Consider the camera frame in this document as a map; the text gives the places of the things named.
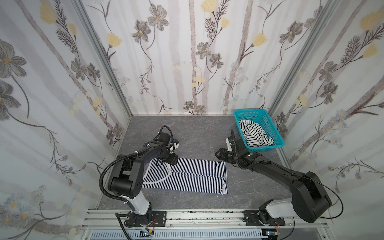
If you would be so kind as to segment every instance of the black cable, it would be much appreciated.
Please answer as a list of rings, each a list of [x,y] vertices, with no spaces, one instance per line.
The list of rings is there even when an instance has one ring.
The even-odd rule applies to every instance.
[[[116,218],[117,218],[118,221],[119,221],[119,224],[120,224],[120,226],[121,226],[121,230],[123,231],[125,237],[126,237],[128,240],[132,240],[132,239],[128,236],[128,233],[127,233],[127,231],[125,230],[124,225],[122,224],[121,219],[120,219],[120,217],[127,217],[128,215],[129,215],[129,214],[118,214],[118,213],[115,213],[115,216],[116,216]]]
[[[288,234],[288,236],[283,237],[280,240],[286,239],[287,237],[289,237],[293,233],[293,230],[295,230],[295,218],[294,217],[292,217],[292,218],[293,218],[293,228],[292,228],[291,232]]]
[[[302,178],[305,178],[305,179],[308,179],[308,180],[317,182],[318,184],[321,184],[321,185],[323,185],[324,187],[328,188],[327,186],[325,186],[325,185],[322,184],[321,182],[315,181],[315,180],[310,179],[310,178],[308,178],[308,177],[302,177]],[[335,216],[335,217],[319,217],[319,218],[334,219],[334,218],[336,218],[336,217],[339,217],[339,216],[343,213],[343,211],[344,211],[344,204],[343,204],[343,201],[341,201],[341,198],[339,197],[339,195],[338,195],[337,193],[335,193],[335,192],[334,192],[332,189],[330,189],[330,188],[328,188],[328,189],[331,190],[331,192],[333,192],[333,193],[337,196],[337,198],[340,200],[340,203],[341,203],[341,212],[339,213],[339,215],[337,215],[337,216]]]
[[[140,155],[140,154],[143,154],[143,153],[145,153],[148,149],[149,149],[149,147],[147,147],[147,148],[145,148],[145,149],[141,149],[138,153],[135,152],[135,153],[131,153],[131,154],[125,155],[125,156],[123,156],[123,157],[120,157],[120,158],[116,159],[115,161],[111,162],[108,166],[106,166],[106,168],[105,168],[105,169],[102,171],[102,173],[100,174],[100,178],[99,178],[99,188],[100,188],[101,192],[102,192],[105,196],[107,196],[107,197],[109,197],[109,198],[112,198],[112,199],[116,199],[116,200],[120,200],[120,201],[126,202],[127,199],[122,198],[122,197],[118,197],[118,196],[115,196],[115,195],[112,195],[112,194],[108,193],[108,192],[105,190],[105,188],[104,188],[104,184],[103,184],[104,176],[105,176],[105,174],[107,173],[107,171],[108,171],[113,165],[115,165],[117,162],[122,161],[122,160],[124,160],[124,159],[127,159],[127,158],[129,158],[129,157],[134,157],[134,156],[138,156],[138,155]]]

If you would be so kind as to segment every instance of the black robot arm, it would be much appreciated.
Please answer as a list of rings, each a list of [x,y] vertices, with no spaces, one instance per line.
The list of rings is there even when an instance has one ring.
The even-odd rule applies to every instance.
[[[235,139],[233,133],[228,140],[233,151],[221,148],[216,152],[217,158],[238,164],[242,169],[259,172],[284,186],[292,193],[291,204],[295,213],[304,221],[313,223],[332,205],[315,173],[294,171],[268,160],[258,152],[249,152],[243,139]]]
[[[174,144],[178,144],[178,141],[169,134],[160,132],[154,140],[146,143],[145,147],[138,151],[138,153],[143,153],[119,161],[113,166],[107,185],[108,190],[112,191],[116,196],[124,195],[130,199],[136,197],[141,191],[144,166],[149,161],[159,158],[170,165],[177,163],[178,156],[173,153],[174,149],[170,149],[175,148]],[[124,171],[130,171],[130,175],[123,173]]]

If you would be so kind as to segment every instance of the gray flower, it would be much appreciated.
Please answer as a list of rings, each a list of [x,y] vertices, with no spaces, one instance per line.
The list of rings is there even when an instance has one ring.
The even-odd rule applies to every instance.
[[[80,66],[80,63],[77,60],[77,58],[74,58],[74,61],[71,61],[71,69],[72,71],[76,72],[77,79],[79,78],[81,78],[81,80],[85,79],[84,74],[87,74],[87,68],[84,65]]]
[[[335,85],[333,82],[329,82],[324,86],[324,92],[320,95],[321,98],[325,98],[324,104],[333,102],[332,94],[336,94],[338,85]]]
[[[329,82],[332,80],[332,74],[334,71],[336,71],[337,64],[333,64],[333,61],[329,61],[324,65],[324,69],[320,69],[319,73],[321,74],[319,77],[319,80],[322,81],[325,80]]]
[[[132,33],[132,36],[135,38],[135,42],[139,43],[141,38],[148,42],[148,34],[151,33],[148,23],[146,21],[139,22],[136,20],[135,29],[137,30],[137,33]]]
[[[20,66],[26,64],[22,57],[15,56],[12,45],[0,40],[0,78],[7,78],[11,71],[19,77],[25,77],[26,72]]]
[[[108,130],[107,132],[107,139],[109,140],[109,144],[112,145],[113,138],[115,137],[115,134],[113,134],[112,130]]]
[[[193,109],[193,106],[194,106],[195,104],[192,102],[192,101],[185,101],[185,107],[184,107],[184,109],[185,110],[188,110],[188,109]]]
[[[209,57],[211,55],[211,51],[207,50],[208,49],[208,42],[206,43],[199,43],[197,45],[198,52],[196,55],[200,55],[200,59],[204,59],[205,56]]]
[[[279,126],[279,133],[280,133],[282,138],[285,138],[285,134],[288,133],[287,126],[285,126],[284,124],[280,125]]]
[[[320,6],[318,9],[316,9],[315,12],[313,13],[314,18],[308,18],[304,24],[304,27],[305,28],[312,27],[316,23],[316,20],[319,17],[322,10],[323,10],[323,6]]]
[[[288,32],[286,34],[280,35],[280,43],[283,43],[285,40],[288,40],[288,42],[293,42],[293,39],[296,35],[301,34],[303,31],[303,23],[294,21],[293,24],[288,29]]]
[[[96,82],[96,77],[100,77],[100,70],[96,70],[95,66],[92,63],[89,63],[87,69],[89,76],[93,77]]]
[[[285,120],[285,115],[283,112],[281,112],[279,115],[277,115],[277,121],[278,122],[284,122]]]
[[[204,114],[206,112],[205,110],[205,106],[201,106],[201,105],[197,105],[196,106],[196,110],[195,110],[195,113],[196,114]]]
[[[163,25],[168,26],[168,21],[164,19],[167,16],[167,11],[161,6],[157,5],[157,7],[151,3],[151,7],[149,8],[150,13],[154,16],[148,17],[148,23],[151,26],[156,26],[160,31],[164,30]]]
[[[221,56],[220,54],[212,54],[211,58],[209,59],[210,62],[212,62],[211,68],[217,65],[218,68],[221,68],[221,66],[224,64],[222,61],[220,61]]]
[[[122,135],[122,127],[119,126],[118,122],[116,123],[114,130],[115,130],[116,137],[120,137]]]
[[[21,104],[10,94],[13,92],[13,87],[0,80],[0,121],[9,119],[8,108],[18,108]]]

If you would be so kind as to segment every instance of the black and white striped fabric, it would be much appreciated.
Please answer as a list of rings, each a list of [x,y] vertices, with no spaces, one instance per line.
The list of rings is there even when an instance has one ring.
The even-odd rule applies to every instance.
[[[264,129],[258,123],[243,119],[239,121],[239,124],[249,147],[274,145],[273,139],[266,135]]]
[[[167,176],[166,165],[160,163],[157,158],[149,163],[143,182],[155,182]],[[142,187],[223,195],[228,193],[227,170],[223,161],[179,158],[178,163],[171,166],[171,174],[166,180]]]

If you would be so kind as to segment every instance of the vent grille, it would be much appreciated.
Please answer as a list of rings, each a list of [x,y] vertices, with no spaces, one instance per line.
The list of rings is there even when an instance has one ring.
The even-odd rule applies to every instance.
[[[127,230],[131,239],[260,239],[268,238],[262,235],[261,229],[159,229],[152,238],[140,237],[140,230]],[[126,240],[121,230],[93,230],[90,240]]]

